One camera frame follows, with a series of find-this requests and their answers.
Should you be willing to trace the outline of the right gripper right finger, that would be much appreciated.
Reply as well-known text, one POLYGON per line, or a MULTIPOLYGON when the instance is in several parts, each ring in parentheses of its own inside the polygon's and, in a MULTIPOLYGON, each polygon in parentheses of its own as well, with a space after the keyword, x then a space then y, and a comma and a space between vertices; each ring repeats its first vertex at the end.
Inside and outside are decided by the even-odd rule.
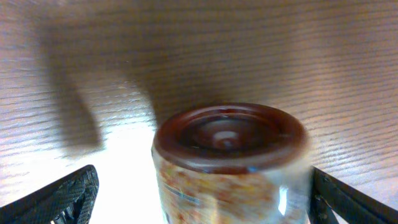
POLYGON ((397 210, 313 167, 309 221, 337 224, 335 215, 348 223, 397 224, 397 210))

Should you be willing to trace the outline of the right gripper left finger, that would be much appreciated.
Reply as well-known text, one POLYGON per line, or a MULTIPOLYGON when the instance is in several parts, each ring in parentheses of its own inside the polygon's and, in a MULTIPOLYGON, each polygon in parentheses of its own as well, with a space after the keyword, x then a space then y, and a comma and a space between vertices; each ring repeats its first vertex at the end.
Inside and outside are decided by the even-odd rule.
POLYGON ((93 165, 1 207, 1 224, 87 224, 95 205, 99 179, 93 165))

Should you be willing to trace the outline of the green lid jar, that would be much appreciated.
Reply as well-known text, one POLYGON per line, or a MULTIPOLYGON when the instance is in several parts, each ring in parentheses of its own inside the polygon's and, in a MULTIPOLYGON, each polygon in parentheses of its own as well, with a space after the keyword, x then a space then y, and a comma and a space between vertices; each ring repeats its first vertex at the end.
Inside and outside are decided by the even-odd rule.
POLYGON ((152 145, 166 224, 305 223, 312 143, 292 115, 226 103, 176 114, 152 145))

